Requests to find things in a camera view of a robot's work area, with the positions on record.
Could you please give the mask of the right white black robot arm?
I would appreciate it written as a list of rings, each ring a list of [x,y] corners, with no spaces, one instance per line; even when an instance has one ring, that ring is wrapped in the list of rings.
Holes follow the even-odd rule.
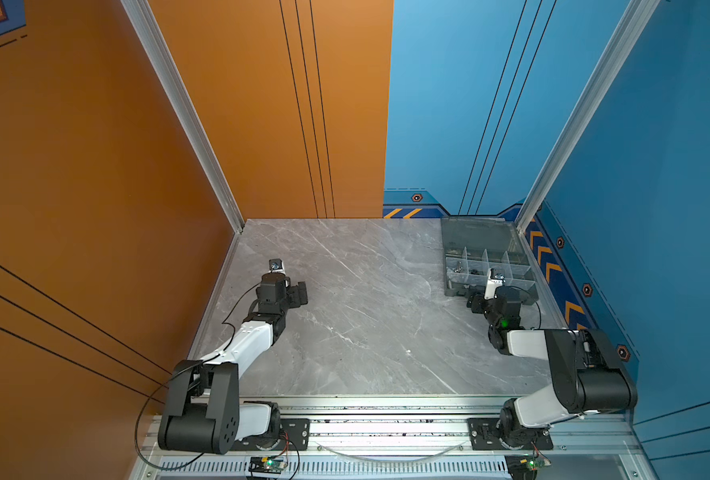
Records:
[[[606,333],[527,329],[521,318],[524,293],[503,285],[491,293],[472,287],[467,294],[467,307],[485,317],[489,342],[499,353],[549,364],[548,386],[504,403],[489,429],[497,441],[506,449],[534,447],[557,423],[634,408],[637,387]]]

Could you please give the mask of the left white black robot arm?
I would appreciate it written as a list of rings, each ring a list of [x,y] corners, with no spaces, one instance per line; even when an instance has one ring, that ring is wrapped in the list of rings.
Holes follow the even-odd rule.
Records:
[[[279,407],[240,400],[240,379],[285,331],[288,312],[307,305],[307,285],[285,273],[265,274],[256,300],[230,340],[197,360],[175,367],[158,431],[164,450],[226,454],[244,439],[281,438]]]

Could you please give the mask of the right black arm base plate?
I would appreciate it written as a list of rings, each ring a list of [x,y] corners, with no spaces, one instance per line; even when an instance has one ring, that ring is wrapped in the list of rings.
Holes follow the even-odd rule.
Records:
[[[505,427],[500,418],[493,417],[469,418],[467,427],[472,448],[476,451],[554,449],[552,437],[546,428],[526,428],[517,422]]]

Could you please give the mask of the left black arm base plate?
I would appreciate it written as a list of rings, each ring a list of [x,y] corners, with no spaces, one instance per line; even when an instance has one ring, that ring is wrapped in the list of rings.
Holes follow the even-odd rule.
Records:
[[[276,429],[271,428],[262,435],[248,436],[236,440],[231,448],[235,451],[269,451],[280,452],[291,441],[291,450],[306,451],[310,438],[311,421],[309,418],[283,417]]]

